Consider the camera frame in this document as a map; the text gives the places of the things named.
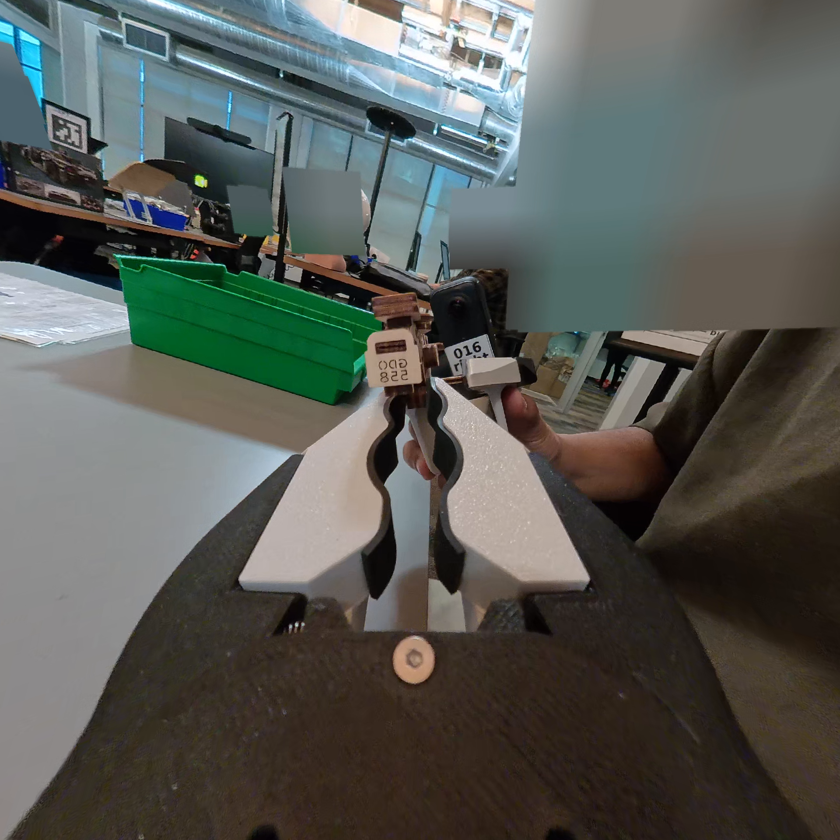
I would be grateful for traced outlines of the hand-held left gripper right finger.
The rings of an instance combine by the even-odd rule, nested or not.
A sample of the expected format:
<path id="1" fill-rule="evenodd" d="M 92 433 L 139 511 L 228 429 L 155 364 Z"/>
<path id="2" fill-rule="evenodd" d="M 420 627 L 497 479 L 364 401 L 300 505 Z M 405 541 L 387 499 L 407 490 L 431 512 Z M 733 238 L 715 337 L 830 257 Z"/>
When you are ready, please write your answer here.
<path id="1" fill-rule="evenodd" d="M 436 573 L 461 594 L 466 630 L 493 602 L 584 592 L 591 576 L 527 449 L 444 380 L 432 380 L 427 399 L 433 462 L 445 477 Z"/>

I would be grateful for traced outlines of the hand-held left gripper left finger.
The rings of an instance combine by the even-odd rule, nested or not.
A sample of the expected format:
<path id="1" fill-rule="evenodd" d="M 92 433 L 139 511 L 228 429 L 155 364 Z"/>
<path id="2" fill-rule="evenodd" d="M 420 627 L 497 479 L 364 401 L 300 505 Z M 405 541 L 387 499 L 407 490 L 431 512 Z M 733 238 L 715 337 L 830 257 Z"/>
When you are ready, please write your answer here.
<path id="1" fill-rule="evenodd" d="M 364 629 L 370 598 L 396 566 L 392 504 L 385 481 L 397 465 L 404 399 L 376 391 L 295 462 L 244 569 L 249 592 L 333 599 L 352 629 Z"/>

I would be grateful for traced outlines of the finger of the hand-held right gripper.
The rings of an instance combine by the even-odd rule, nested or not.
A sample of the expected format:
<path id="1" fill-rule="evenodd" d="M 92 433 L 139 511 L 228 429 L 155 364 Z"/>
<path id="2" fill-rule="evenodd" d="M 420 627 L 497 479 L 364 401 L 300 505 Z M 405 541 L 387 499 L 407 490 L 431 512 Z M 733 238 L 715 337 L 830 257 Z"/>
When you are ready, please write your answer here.
<path id="1" fill-rule="evenodd" d="M 474 358 L 465 363 L 465 383 L 472 391 L 485 394 L 497 424 L 508 431 L 508 421 L 502 404 L 503 391 L 522 384 L 522 373 L 514 358 Z"/>
<path id="2" fill-rule="evenodd" d="M 425 408 L 406 411 L 412 442 L 406 444 L 406 462 L 426 480 L 437 480 L 440 472 L 434 463 L 435 431 L 428 422 Z"/>

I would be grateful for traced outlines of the wooden model assembly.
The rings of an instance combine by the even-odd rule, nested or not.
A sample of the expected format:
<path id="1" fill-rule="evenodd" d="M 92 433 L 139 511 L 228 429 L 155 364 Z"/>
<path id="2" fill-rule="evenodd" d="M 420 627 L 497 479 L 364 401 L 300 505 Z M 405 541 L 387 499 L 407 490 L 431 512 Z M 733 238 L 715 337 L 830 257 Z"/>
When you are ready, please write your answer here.
<path id="1" fill-rule="evenodd" d="M 382 328 L 367 339 L 364 363 L 369 387 L 403 397 L 406 408 L 424 407 L 431 370 L 445 354 L 442 343 L 427 339 L 434 317 L 420 309 L 414 292 L 375 297 L 371 305 Z"/>

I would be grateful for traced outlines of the person's right forearm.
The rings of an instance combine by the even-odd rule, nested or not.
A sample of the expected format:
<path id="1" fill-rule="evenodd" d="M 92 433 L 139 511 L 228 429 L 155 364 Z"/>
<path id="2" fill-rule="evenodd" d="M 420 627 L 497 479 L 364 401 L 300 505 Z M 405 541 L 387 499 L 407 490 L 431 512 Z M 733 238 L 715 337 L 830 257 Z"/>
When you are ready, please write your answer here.
<path id="1" fill-rule="evenodd" d="M 641 427 L 593 432 L 587 436 L 587 468 L 581 488 L 594 501 L 625 502 L 661 498 L 674 473 L 655 436 Z"/>

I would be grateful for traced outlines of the grey desk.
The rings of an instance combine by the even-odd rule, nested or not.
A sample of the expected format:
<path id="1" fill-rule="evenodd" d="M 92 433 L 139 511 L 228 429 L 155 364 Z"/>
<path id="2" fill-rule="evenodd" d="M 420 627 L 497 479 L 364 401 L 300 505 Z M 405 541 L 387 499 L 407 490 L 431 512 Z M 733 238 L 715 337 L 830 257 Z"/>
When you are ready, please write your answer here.
<path id="1" fill-rule="evenodd" d="M 331 406 L 132 344 L 2 340 L 1 829 L 86 727 L 154 595 Z"/>

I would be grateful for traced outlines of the person's right hand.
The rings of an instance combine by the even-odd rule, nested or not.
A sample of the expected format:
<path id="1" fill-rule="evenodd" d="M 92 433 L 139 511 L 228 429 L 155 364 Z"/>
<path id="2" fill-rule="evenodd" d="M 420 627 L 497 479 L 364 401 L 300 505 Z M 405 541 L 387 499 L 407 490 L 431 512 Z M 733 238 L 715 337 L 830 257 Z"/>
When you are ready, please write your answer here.
<path id="1" fill-rule="evenodd" d="M 521 389 L 515 385 L 508 385 L 502 390 L 500 404 L 509 434 L 530 453 L 546 458 L 556 470 L 572 476 L 571 467 L 563 466 L 563 458 L 564 445 L 574 436 L 554 432 L 543 420 L 536 402 L 523 395 Z M 439 487 L 444 485 L 445 479 L 436 476 L 427 464 L 414 432 L 411 439 L 404 444 L 402 456 L 407 465 L 422 478 L 436 481 Z"/>

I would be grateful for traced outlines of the black disc-topped pole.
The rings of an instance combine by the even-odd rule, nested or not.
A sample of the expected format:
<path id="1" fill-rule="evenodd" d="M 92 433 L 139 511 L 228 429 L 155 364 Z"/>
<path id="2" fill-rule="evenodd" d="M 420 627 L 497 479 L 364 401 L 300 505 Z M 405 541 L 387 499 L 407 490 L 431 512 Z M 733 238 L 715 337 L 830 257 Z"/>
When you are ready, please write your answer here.
<path id="1" fill-rule="evenodd" d="M 397 138 L 399 141 L 410 140 L 416 136 L 416 128 L 409 119 L 404 117 L 401 113 L 385 108 L 383 106 L 370 106 L 365 112 L 366 118 L 371 126 L 383 132 L 382 149 L 380 159 L 377 165 L 377 170 L 374 177 L 373 190 L 370 196 L 371 218 L 367 224 L 364 232 L 365 254 L 370 254 L 370 235 L 375 216 L 375 210 L 378 204 L 380 191 L 382 188 L 382 181 L 385 173 L 385 165 L 387 156 L 392 144 L 392 140 Z"/>

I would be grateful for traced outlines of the green plastic bin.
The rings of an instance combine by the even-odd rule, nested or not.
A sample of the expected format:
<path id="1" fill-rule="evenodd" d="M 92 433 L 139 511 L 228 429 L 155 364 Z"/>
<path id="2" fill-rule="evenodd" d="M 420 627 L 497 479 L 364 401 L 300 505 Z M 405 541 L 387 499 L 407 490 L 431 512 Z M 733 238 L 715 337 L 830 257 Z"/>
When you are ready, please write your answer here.
<path id="1" fill-rule="evenodd" d="M 369 311 L 225 266 L 118 257 L 134 345 L 334 405 L 364 378 Z"/>

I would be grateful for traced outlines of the person's shirt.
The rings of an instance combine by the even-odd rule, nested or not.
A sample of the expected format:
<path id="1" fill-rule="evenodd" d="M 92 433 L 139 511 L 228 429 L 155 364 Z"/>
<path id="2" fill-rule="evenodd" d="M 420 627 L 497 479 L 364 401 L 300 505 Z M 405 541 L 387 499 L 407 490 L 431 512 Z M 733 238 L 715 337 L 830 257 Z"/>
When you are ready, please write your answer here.
<path id="1" fill-rule="evenodd" d="M 838 838 L 838 329 L 725 332 L 641 426 L 675 477 L 638 545 L 765 768 Z"/>

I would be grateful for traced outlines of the black tripod stand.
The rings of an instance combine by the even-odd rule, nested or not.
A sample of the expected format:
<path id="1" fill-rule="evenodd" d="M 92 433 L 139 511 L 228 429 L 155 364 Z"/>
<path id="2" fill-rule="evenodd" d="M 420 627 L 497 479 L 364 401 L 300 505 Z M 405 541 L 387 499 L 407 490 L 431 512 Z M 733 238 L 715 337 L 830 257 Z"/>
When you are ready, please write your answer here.
<path id="1" fill-rule="evenodd" d="M 271 206 L 272 221 L 275 233 L 277 234 L 276 244 L 276 267 L 273 280 L 283 283 L 286 275 L 285 254 L 288 237 L 288 214 L 286 191 L 283 182 L 285 168 L 290 162 L 291 138 L 293 129 L 293 114 L 289 111 L 282 112 L 277 117 L 276 138 L 275 138 L 275 160 L 272 173 Z"/>

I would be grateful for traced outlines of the black monitor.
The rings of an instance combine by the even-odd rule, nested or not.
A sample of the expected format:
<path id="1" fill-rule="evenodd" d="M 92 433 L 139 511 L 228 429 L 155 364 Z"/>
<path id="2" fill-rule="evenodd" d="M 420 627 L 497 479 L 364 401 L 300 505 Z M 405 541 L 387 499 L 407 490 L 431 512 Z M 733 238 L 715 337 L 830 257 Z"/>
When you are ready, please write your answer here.
<path id="1" fill-rule="evenodd" d="M 271 194 L 276 159 L 272 153 L 167 117 L 164 159 L 194 195 L 229 205 L 236 224 L 252 216 L 266 229 L 273 225 Z"/>

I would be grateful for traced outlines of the silver air ducts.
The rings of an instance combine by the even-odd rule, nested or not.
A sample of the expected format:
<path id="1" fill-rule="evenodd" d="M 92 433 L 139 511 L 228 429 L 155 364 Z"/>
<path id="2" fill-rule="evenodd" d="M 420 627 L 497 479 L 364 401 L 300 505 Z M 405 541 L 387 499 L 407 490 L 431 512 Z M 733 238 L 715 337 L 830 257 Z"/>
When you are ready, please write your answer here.
<path id="1" fill-rule="evenodd" d="M 105 2 L 125 46 L 161 35 L 161 58 L 334 127 L 382 137 L 371 107 L 415 129 L 396 148 L 452 171 L 510 180 L 533 2 Z"/>

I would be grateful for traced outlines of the small blue bin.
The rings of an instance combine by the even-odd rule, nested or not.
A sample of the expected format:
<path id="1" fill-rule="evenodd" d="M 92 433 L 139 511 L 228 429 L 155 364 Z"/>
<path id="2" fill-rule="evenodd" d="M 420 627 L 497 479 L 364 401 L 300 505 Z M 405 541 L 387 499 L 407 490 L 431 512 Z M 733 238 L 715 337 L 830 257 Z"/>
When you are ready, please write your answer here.
<path id="1" fill-rule="evenodd" d="M 122 202 L 126 214 L 135 222 L 167 228 L 178 233 L 186 231 L 190 215 L 180 207 L 136 192 L 124 192 Z"/>

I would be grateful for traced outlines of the printed paper sheet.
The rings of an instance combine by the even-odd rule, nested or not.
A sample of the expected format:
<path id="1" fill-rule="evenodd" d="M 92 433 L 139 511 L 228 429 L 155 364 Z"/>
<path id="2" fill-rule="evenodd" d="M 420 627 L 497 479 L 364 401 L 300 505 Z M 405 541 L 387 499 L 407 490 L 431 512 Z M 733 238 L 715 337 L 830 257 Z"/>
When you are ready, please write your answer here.
<path id="1" fill-rule="evenodd" d="M 125 306 L 1 274 L 1 337 L 34 347 L 81 343 L 130 330 Z"/>

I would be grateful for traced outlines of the cardboard box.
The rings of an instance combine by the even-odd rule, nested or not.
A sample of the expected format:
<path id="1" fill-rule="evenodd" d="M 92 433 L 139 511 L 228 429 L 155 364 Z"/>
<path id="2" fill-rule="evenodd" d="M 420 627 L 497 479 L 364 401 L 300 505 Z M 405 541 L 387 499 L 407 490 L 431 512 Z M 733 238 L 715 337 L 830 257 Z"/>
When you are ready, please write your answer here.
<path id="1" fill-rule="evenodd" d="M 181 170 L 169 161 L 136 161 L 112 175 L 108 179 L 108 187 L 118 192 L 138 193 L 177 204 L 192 198 L 191 187 L 177 175 L 182 175 Z"/>

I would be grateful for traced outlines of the photo kit box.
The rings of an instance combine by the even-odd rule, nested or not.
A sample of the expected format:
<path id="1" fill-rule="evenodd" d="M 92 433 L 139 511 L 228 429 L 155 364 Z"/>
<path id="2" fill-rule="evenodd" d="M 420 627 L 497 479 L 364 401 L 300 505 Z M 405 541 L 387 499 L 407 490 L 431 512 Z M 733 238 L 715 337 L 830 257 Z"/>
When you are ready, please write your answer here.
<path id="1" fill-rule="evenodd" d="M 3 185 L 10 192 L 102 213 L 102 162 L 53 144 L 51 150 L 1 143 Z"/>

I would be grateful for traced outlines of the small marker sign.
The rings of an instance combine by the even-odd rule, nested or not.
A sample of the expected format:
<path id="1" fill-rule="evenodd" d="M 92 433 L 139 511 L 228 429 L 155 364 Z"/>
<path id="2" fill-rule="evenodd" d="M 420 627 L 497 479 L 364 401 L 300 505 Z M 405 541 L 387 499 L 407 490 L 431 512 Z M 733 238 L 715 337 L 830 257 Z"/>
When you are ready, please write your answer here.
<path id="1" fill-rule="evenodd" d="M 41 105 L 48 140 L 71 151 L 88 154 L 91 141 L 90 118 L 47 99 Z"/>

